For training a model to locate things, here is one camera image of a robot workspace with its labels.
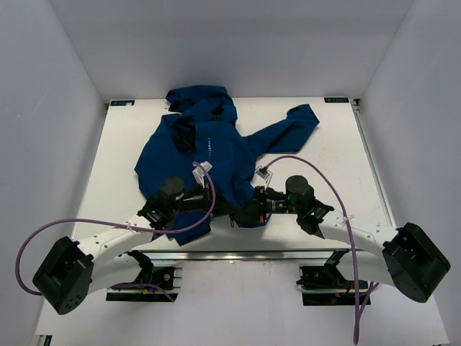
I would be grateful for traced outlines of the blue zip-up jacket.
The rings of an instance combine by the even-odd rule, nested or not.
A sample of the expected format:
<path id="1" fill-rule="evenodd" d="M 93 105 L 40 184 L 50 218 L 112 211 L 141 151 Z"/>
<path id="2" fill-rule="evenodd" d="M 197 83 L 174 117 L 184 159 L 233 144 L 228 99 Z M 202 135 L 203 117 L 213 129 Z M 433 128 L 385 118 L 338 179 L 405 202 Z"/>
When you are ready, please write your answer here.
<path id="1" fill-rule="evenodd" d="M 181 177 L 186 189 L 194 187 L 193 162 L 208 161 L 216 192 L 241 208 L 254 194 L 256 160 L 263 154 L 297 153 L 319 124 L 305 104 L 289 110 L 284 120 L 242 136 L 236 129 L 236 107 L 222 86 L 172 89 L 166 100 L 169 113 L 135 165 L 145 198 L 154 196 L 170 176 Z"/>

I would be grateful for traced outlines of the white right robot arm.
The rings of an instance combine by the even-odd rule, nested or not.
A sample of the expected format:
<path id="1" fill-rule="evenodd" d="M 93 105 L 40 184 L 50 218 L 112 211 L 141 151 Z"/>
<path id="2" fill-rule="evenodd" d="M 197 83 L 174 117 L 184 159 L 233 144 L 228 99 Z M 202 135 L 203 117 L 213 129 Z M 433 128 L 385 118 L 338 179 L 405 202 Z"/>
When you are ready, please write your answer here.
<path id="1" fill-rule="evenodd" d="M 352 277 L 345 260 L 356 260 L 352 271 L 362 280 L 391 285 L 412 301 L 425 303 L 451 268 L 420 226 L 406 223 L 394 228 L 348 219 L 317 200 L 314 189 L 300 175 L 286 180 L 284 192 L 255 187 L 251 201 L 230 218 L 240 226 L 261 226 L 273 214 L 293 214 L 305 233 L 358 250 L 356 254 L 336 252 L 325 263 L 326 281 L 336 288 Z"/>

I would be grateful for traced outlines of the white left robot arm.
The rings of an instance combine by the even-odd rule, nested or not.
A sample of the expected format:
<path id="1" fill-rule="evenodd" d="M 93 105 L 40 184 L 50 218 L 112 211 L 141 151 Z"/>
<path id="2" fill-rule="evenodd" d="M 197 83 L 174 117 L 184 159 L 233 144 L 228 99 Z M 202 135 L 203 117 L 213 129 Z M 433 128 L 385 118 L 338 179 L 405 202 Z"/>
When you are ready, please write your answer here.
<path id="1" fill-rule="evenodd" d="M 153 264 L 138 246 L 171 230 L 177 216 L 203 212 L 215 217 L 237 210 L 208 182 L 185 190 L 181 178 L 168 177 L 127 223 L 85 239 L 65 236 L 57 240 L 32 281 L 60 315 L 70 313 L 101 289 L 147 288 L 154 284 Z"/>

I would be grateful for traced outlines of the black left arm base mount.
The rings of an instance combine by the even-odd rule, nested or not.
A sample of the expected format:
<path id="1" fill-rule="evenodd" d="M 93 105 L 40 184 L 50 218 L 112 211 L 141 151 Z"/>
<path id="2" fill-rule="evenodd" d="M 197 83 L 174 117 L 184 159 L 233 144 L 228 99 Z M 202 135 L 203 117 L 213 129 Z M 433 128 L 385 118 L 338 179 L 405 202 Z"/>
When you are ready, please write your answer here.
<path id="1" fill-rule="evenodd" d="M 173 303 L 182 285 L 182 268 L 176 265 L 155 265 L 151 259 L 133 250 L 127 258 L 134 260 L 136 277 L 122 280 L 107 290 L 106 301 Z"/>

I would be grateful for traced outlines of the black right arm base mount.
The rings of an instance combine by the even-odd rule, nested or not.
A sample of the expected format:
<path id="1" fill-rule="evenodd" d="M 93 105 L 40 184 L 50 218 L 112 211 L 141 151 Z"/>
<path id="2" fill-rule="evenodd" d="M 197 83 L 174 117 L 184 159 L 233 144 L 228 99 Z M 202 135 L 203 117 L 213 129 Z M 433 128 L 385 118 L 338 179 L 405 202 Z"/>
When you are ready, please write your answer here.
<path id="1" fill-rule="evenodd" d="M 339 271 L 340 260 L 348 249 L 336 250 L 322 265 L 301 265 L 296 282 L 304 306 L 354 306 L 355 284 Z"/>

